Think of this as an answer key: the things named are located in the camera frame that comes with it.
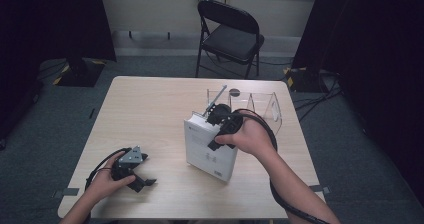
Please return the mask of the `black curtain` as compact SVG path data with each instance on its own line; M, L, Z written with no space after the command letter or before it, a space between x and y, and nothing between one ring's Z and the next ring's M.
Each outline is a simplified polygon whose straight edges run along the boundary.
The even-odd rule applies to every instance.
M103 0L0 0L0 140L42 84L52 59L116 59Z
M293 65L338 74L424 206L424 0L315 0Z

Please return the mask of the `black stand base striped tape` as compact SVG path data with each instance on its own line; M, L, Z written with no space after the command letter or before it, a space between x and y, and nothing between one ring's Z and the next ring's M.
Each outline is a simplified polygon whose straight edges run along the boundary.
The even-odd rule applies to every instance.
M293 92L319 93L321 91L318 74L307 68L286 68L284 74L287 85Z
M67 87L94 87L104 67L105 62L100 60L67 59L65 67L53 84Z

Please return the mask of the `person's left hand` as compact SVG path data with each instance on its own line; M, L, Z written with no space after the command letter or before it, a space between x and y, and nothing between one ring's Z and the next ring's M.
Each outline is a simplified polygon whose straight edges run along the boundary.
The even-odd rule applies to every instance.
M121 151L110 157L106 164L96 172L93 181L89 185L88 189L84 192L84 195L94 203L99 202L118 189L135 181L134 175L127 176L120 180L114 180L111 176L111 170L114 162L123 154L124 152Z

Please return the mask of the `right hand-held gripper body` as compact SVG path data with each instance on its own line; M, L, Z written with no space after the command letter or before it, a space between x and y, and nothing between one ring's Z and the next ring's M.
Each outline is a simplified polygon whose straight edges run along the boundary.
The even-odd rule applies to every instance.
M226 85L223 85L221 90L215 95L215 97L208 103L203 116L207 119L209 113L214 113L218 119L216 125L220 126L220 132L226 134L235 134L243 124L243 118L232 111L231 107L227 104L220 103L217 101L221 95L227 89Z

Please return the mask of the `person's right hand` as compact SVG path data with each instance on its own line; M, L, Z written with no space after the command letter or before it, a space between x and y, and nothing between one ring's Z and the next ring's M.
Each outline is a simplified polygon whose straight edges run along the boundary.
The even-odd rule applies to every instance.
M259 116L251 111L242 110L243 124L235 134L219 135L218 144L232 144L243 152L253 155L260 162L270 160L278 155L271 138L260 123Z

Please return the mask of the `black folding chair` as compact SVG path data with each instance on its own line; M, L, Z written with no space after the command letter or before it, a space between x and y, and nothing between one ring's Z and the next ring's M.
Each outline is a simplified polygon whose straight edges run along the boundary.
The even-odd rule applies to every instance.
M201 68L201 54L215 54L217 58L245 65L244 78L252 66L259 74L259 53L265 37L260 33L256 19L247 11L215 0L202 0L197 5L200 16L200 41L195 76Z

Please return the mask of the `grey tape strip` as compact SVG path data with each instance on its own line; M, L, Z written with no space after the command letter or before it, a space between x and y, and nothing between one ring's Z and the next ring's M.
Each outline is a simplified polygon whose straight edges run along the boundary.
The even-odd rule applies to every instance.
M61 190L56 190L52 197L53 198L62 198L64 196L77 196L79 188L64 188Z
M309 187L314 192L322 192L323 194L331 193L331 190L330 190L329 187L323 187L321 185L312 185L312 186L309 186Z

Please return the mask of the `white book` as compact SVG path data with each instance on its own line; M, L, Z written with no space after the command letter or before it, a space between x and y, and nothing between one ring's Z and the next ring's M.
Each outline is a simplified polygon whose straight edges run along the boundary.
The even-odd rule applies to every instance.
M200 113L184 121L186 161L214 177L228 182L234 170L238 149L227 146L212 151L207 147L220 127L212 126Z

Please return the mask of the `clear acrylic book rack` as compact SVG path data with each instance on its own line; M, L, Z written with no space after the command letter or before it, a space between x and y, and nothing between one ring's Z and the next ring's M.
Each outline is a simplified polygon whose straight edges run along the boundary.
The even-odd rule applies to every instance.
M225 92L218 99L217 103L227 104L232 111L237 109L249 109L265 120L275 135L278 134L282 125L282 115L280 105L275 93L251 93L242 92L238 97L230 95L229 91ZM218 90L207 90L207 103L209 103Z

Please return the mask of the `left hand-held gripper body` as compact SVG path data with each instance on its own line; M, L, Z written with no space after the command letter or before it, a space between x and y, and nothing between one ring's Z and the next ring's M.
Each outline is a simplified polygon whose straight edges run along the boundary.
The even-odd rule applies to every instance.
M120 180L128 176L135 176L137 181L142 179L134 173L134 169L144 161L139 146L126 148L124 154L118 157L111 169L111 175L114 180Z

